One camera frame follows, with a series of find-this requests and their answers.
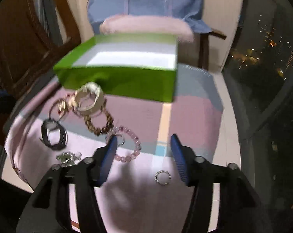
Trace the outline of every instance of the silver jewelry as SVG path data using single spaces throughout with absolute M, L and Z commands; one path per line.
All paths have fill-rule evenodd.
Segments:
M 167 181 L 166 183 L 160 183 L 160 182 L 158 181 L 158 175 L 159 175 L 160 173 L 165 173 L 165 174 L 168 175 L 168 181 Z M 154 180 L 155 180 L 155 182 L 156 182 L 157 184 L 159 184 L 159 185 L 161 185 L 161 186 L 166 186 L 166 185 L 168 185 L 168 184 L 170 183 L 170 180 L 171 180 L 171 174 L 170 174 L 168 171 L 160 170 L 160 171 L 158 171 L 158 172 L 155 174 Z
M 73 166 L 76 160 L 81 160 L 82 154 L 77 152 L 64 152 L 56 157 L 57 160 L 61 161 L 61 167 Z

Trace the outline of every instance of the black watch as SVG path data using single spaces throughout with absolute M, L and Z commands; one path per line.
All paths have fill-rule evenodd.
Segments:
M 48 132 L 56 129 L 60 131 L 60 140 L 57 144 L 52 145 L 48 138 Z M 67 131 L 58 121 L 46 119 L 41 126 L 41 133 L 43 139 L 41 141 L 53 151 L 60 151 L 67 146 Z

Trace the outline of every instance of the bracelet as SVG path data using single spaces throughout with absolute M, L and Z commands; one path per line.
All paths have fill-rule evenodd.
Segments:
M 139 156 L 140 151 L 141 151 L 141 143 L 139 141 L 139 138 L 136 136 L 136 134 L 134 132 L 132 132 L 130 129 L 128 129 L 122 125 L 119 127 L 115 127 L 114 129 L 109 131 L 107 138 L 106 138 L 106 143 L 108 143 L 108 141 L 110 140 L 110 137 L 112 135 L 117 135 L 117 132 L 120 132 L 120 131 L 131 137 L 131 139 L 135 143 L 135 150 L 133 151 L 132 154 L 130 154 L 130 156 L 126 156 L 126 157 L 119 156 L 116 153 L 114 158 L 116 161 L 121 161 L 123 163 L 130 162 L 130 161 L 134 160 L 137 156 Z
M 59 129 L 60 140 L 57 144 L 52 145 L 48 138 L 48 132 Z M 46 119 L 41 126 L 42 139 L 41 141 L 53 151 L 60 151 L 66 147 L 67 142 L 67 132 L 65 128 L 54 119 Z
M 65 116 L 65 114 L 69 113 L 69 110 L 72 108 L 72 99 L 74 98 L 74 95 L 75 93 L 69 93 L 66 95 L 66 97 L 60 98 L 57 101 L 55 101 L 48 112 L 48 118 L 52 119 L 51 112 L 54 109 L 54 107 L 57 107 L 57 113 L 59 114 L 58 121 L 60 121 Z
M 89 93 L 96 96 L 93 104 L 86 107 L 81 107 L 80 100 L 87 96 Z M 83 116 L 91 115 L 92 113 L 99 111 L 105 103 L 104 93 L 101 87 L 94 82 L 88 82 L 83 85 L 75 92 L 75 96 L 72 99 L 73 102 L 71 103 L 71 105 L 73 112 L 76 114 L 78 112 L 80 115 Z
M 96 128 L 95 126 L 93 126 L 92 119 L 91 119 L 90 115 L 84 116 L 85 124 L 88 127 L 88 130 L 90 132 L 93 132 L 96 136 L 99 136 L 100 134 L 107 134 L 109 132 L 109 130 L 113 128 L 114 119 L 111 116 L 111 114 L 106 110 L 105 107 L 101 107 L 101 111 L 107 117 L 107 124 L 105 127 L 102 127 L 102 128 Z

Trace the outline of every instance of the pink beaded bracelet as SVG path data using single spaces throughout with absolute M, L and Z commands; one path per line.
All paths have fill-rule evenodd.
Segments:
M 132 132 L 130 129 L 128 129 L 124 126 L 116 126 L 113 129 L 111 129 L 107 135 L 106 143 L 108 143 L 108 141 L 112 135 L 116 135 L 118 132 L 123 132 L 131 137 L 131 139 L 135 143 L 135 150 L 133 151 L 132 154 L 130 154 L 130 156 L 126 156 L 126 157 L 119 156 L 116 153 L 114 158 L 116 161 L 121 161 L 123 163 L 130 162 L 131 160 L 134 160 L 140 154 L 141 143 L 139 141 L 138 136 L 134 132 Z

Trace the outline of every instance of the white bangle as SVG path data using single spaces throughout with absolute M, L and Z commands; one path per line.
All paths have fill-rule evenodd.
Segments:
M 89 93 L 96 96 L 94 103 L 86 107 L 79 106 L 80 100 L 87 96 Z M 101 110 L 104 102 L 104 92 L 101 87 L 94 82 L 88 82 L 76 91 L 71 104 L 73 107 L 73 111 L 77 111 L 81 115 L 91 115 Z

